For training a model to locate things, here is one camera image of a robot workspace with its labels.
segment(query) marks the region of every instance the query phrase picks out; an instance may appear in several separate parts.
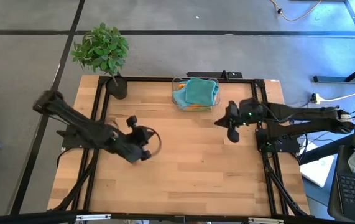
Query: blue cloth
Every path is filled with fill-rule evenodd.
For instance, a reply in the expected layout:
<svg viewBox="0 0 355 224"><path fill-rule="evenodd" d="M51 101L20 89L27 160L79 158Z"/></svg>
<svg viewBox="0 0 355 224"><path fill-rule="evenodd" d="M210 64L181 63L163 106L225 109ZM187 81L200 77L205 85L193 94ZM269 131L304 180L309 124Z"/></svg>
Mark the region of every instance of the blue cloth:
<svg viewBox="0 0 355 224"><path fill-rule="evenodd" d="M214 98L219 92L219 86L215 81L192 78L185 86L185 101L198 105L212 106Z"/></svg>
<svg viewBox="0 0 355 224"><path fill-rule="evenodd" d="M180 109L184 109L187 106L190 106L191 103L187 103L185 101L185 92L186 88L183 87L181 90L173 91L172 96L173 99L176 101L177 105L180 107Z"/></svg>
<svg viewBox="0 0 355 224"><path fill-rule="evenodd" d="M181 110L191 106L193 103L204 106L214 105L214 98L219 92L219 86L216 82L193 78L187 82L180 83L185 83L186 86L181 90L173 91L172 96Z"/></svg>

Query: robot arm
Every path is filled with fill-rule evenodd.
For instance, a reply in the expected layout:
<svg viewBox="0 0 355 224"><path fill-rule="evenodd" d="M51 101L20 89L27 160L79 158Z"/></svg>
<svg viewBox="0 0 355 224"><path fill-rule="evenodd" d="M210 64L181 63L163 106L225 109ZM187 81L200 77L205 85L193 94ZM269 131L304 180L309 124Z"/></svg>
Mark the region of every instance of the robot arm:
<svg viewBox="0 0 355 224"><path fill-rule="evenodd" d="M289 126L279 125L279 123L290 119L310 122ZM239 135L235 128L264 121L273 121L268 123L272 126L268 132L270 140L318 131L348 134L355 127L348 112L334 107L292 108L277 103L259 103L253 98L242 100L239 103L239 108L235 102L230 101L225 116L214 124L227 128L227 136L230 141L238 142Z"/></svg>
<svg viewBox="0 0 355 224"><path fill-rule="evenodd" d="M87 147L105 149L133 163L151 157L144 149L148 140L155 134L149 128L136 126L137 118L131 116L127 125L132 133L124 134L114 126L93 121L74 110L63 100L57 91L45 91L34 104L34 110L40 114L57 115L68 123L66 131L58 131L64 137L63 147Z"/></svg>

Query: clear plastic bin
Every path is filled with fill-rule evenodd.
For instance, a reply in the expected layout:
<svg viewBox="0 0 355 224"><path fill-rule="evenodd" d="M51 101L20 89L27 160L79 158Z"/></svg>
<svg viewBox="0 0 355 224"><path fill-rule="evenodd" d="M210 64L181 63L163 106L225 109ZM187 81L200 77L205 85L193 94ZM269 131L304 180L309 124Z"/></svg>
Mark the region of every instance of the clear plastic bin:
<svg viewBox="0 0 355 224"><path fill-rule="evenodd" d="M178 109L182 111L211 111L214 106L217 106L220 103L220 86L219 86L219 81L216 78L201 78L202 80L211 80L216 83L216 85L219 87L219 91L217 92L216 96L214 97L214 104L213 105L196 105L192 104L190 106L184 106L184 105L179 105L173 95L172 95L172 101L174 104L177 105ZM191 78L174 78L172 80L172 92L181 90L185 86L185 82L191 80Z"/></svg>

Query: wooden tabletop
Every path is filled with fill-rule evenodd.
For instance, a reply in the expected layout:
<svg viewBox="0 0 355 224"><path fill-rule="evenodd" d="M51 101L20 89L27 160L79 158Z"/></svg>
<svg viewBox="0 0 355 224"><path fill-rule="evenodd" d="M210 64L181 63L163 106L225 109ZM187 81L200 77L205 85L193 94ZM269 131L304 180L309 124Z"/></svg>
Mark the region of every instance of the wooden tabletop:
<svg viewBox="0 0 355 224"><path fill-rule="evenodd" d="M74 108L90 117L98 76L82 76ZM265 81L269 102L283 103L278 80ZM117 155L100 151L90 211L186 215L270 215L264 170L257 152L256 125L238 129L241 140L231 143L226 129L214 121L224 116L229 100L239 103L252 97L251 86L220 83L221 102L212 112L184 112L171 101L171 83L129 82L126 99L110 98L106 123L115 120L130 133L126 118L136 115L138 124L154 128L162 138L162 150L152 159L130 164ZM104 98L102 90L100 105ZM156 149L152 138L148 149ZM60 159L48 208L56 207L76 182L82 149ZM284 186L309 212L297 161L279 154ZM79 207L83 206L85 186ZM274 186L277 211L281 213Z"/></svg>

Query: green leaves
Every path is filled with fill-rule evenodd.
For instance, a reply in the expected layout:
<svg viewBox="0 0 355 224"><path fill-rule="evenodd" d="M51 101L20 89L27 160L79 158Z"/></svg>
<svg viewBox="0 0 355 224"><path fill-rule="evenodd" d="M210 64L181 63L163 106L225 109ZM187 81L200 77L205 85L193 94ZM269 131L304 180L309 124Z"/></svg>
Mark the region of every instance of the green leaves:
<svg viewBox="0 0 355 224"><path fill-rule="evenodd" d="M117 74L122 69L129 53L129 44L116 27L111 30L105 23L84 34L82 44L73 43L73 61L82 68L89 66L96 72L101 70Z"/></svg>
<svg viewBox="0 0 355 224"><path fill-rule="evenodd" d="M94 59L93 62L91 63L91 66L97 67L98 65L101 64L101 62L103 62L103 59L102 59L102 58L96 58L96 59Z"/></svg>
<svg viewBox="0 0 355 224"><path fill-rule="evenodd" d="M107 69L107 61L101 62L101 69L102 69L102 71L105 71L105 72L106 72L106 69Z"/></svg>
<svg viewBox="0 0 355 224"><path fill-rule="evenodd" d="M96 52L96 54L98 54L98 55L103 55L103 51L100 50L100 49L98 49L97 47L95 48L95 52Z"/></svg>

